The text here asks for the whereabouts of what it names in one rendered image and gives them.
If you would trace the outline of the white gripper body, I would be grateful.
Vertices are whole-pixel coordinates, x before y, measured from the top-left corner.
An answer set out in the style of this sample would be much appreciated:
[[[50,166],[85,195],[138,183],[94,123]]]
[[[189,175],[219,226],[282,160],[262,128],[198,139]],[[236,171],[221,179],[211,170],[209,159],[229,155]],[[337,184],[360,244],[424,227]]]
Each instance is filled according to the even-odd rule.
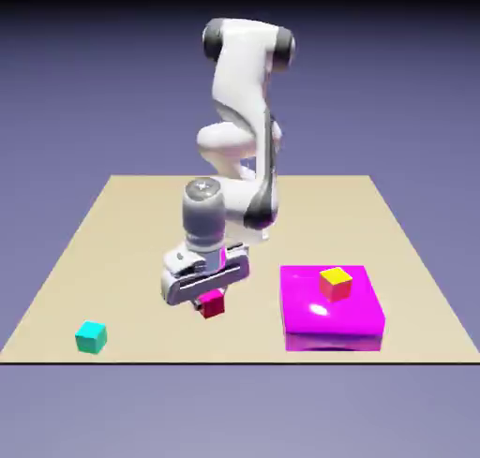
[[[195,271],[192,266],[179,273],[165,270],[160,280],[161,295],[166,304],[176,306],[184,302],[193,302],[213,289],[227,288],[247,278],[248,275],[247,254],[227,258],[226,264],[219,271],[211,273]]]

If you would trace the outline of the small red cube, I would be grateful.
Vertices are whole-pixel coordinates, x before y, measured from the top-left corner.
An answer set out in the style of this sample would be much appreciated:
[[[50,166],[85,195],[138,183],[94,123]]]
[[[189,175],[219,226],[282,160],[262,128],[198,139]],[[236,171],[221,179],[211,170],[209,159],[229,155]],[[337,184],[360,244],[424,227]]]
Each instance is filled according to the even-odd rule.
[[[204,318],[212,318],[225,312],[224,291],[209,290],[199,297],[200,312]]]

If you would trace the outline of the small yellow cube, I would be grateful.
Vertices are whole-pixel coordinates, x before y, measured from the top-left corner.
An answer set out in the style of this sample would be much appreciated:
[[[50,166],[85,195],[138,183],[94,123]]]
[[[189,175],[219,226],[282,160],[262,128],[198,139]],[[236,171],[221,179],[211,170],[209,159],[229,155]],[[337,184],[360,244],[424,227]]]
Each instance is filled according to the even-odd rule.
[[[352,291],[353,278],[340,267],[320,271],[320,292],[330,303],[348,298]]]

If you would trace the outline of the small cyan cube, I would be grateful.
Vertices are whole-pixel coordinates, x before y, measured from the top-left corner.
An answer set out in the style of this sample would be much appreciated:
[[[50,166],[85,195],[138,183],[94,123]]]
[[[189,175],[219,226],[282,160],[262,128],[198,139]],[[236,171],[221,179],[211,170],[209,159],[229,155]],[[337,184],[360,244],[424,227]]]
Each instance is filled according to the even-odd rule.
[[[107,343],[106,325],[86,320],[76,331],[75,341],[80,352],[98,354]]]

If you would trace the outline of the large magenta box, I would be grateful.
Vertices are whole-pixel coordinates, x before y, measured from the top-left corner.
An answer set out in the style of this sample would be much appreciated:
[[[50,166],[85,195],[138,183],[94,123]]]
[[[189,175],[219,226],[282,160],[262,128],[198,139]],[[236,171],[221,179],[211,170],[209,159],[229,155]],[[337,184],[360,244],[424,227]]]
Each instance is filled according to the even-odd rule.
[[[340,267],[352,277],[348,298],[330,303],[320,271]],[[379,351],[385,315],[362,265],[282,265],[279,298],[288,351]]]

